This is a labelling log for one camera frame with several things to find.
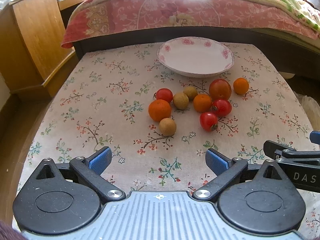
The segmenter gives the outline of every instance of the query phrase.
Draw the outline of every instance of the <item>floral tablecloth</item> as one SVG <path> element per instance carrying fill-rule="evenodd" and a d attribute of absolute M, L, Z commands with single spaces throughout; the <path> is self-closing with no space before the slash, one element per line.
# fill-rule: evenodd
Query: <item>floral tablecloth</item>
<path fill-rule="evenodd" d="M 177 131 L 170 137 L 163 136 L 148 115 L 154 93 L 163 87 L 177 93 L 193 85 L 206 94 L 214 78 L 191 79 L 170 71 L 157 60 L 160 43 L 87 53 L 46 113 L 18 190 L 43 158 L 69 162 L 103 146 L 111 147 L 113 160 L 102 176 L 126 193 L 195 191 L 215 177 L 205 164 L 208 148 L 249 163 L 264 161 L 266 140 L 318 150 L 308 139 L 312 127 L 303 108 L 262 52 L 253 45 L 225 44 L 234 52 L 235 64 L 220 77 L 230 84 L 245 77 L 249 91 L 243 96 L 232 93 L 231 114 L 219 119 L 217 131 L 211 133 L 200 127 L 191 103 L 183 111 L 172 105 Z M 319 195 L 300 192 L 307 204 L 300 230 L 308 238 L 318 236 Z"/>

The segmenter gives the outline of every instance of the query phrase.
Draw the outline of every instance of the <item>dark wooden bed frame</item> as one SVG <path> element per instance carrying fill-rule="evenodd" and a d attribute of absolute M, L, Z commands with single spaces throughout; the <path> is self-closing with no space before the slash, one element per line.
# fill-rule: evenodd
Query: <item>dark wooden bed frame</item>
<path fill-rule="evenodd" d="M 73 44 L 78 58 L 81 59 L 87 52 L 134 44 L 164 42 L 184 36 L 253 44 L 263 52 L 278 71 L 320 80 L 320 54 L 291 41 L 250 29 L 209 26 L 162 27 L 93 37 Z"/>

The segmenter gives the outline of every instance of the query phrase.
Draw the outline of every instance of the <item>silver bolt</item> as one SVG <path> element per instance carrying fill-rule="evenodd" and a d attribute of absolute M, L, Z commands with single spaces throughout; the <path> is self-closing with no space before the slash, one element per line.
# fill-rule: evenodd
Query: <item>silver bolt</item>
<path fill-rule="evenodd" d="M 211 195 L 211 193 L 209 190 L 200 189 L 200 190 L 195 191 L 195 195 L 199 198 L 207 198 Z"/>
<path fill-rule="evenodd" d="M 123 192 L 118 189 L 112 189 L 107 192 L 107 196 L 111 198 L 120 198 L 123 195 Z"/>

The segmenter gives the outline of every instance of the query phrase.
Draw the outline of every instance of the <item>orange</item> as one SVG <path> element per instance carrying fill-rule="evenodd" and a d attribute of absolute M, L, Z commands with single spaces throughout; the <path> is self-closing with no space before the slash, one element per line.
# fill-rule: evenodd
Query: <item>orange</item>
<path fill-rule="evenodd" d="M 162 119 L 170 117 L 171 106 L 167 101 L 158 99 L 151 102 L 148 112 L 153 121 L 160 122 Z"/>
<path fill-rule="evenodd" d="M 197 112 L 207 112 L 212 106 L 212 99 L 208 95 L 197 95 L 193 99 L 193 107 Z"/>
<path fill-rule="evenodd" d="M 238 95 L 243 95 L 249 90 L 249 82 L 245 78 L 237 78 L 233 82 L 233 89 Z"/>

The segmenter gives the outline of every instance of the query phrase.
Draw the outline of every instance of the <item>red tomato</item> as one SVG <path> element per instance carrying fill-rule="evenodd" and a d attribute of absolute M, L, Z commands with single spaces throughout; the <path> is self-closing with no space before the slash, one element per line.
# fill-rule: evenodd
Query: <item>red tomato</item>
<path fill-rule="evenodd" d="M 231 91 L 230 84 L 223 78 L 213 80 L 209 86 L 209 94 L 212 100 L 219 98 L 228 100 L 231 96 Z"/>
<path fill-rule="evenodd" d="M 173 94 L 170 89 L 160 88 L 156 93 L 156 99 L 162 99 L 170 103 L 172 101 Z"/>
<path fill-rule="evenodd" d="M 212 103 L 212 111 L 216 116 L 226 116 L 231 113 L 232 106 L 228 100 L 217 99 Z"/>
<path fill-rule="evenodd" d="M 207 132 L 211 132 L 217 128 L 218 118 L 214 113 L 205 112 L 200 115 L 200 124 Z"/>

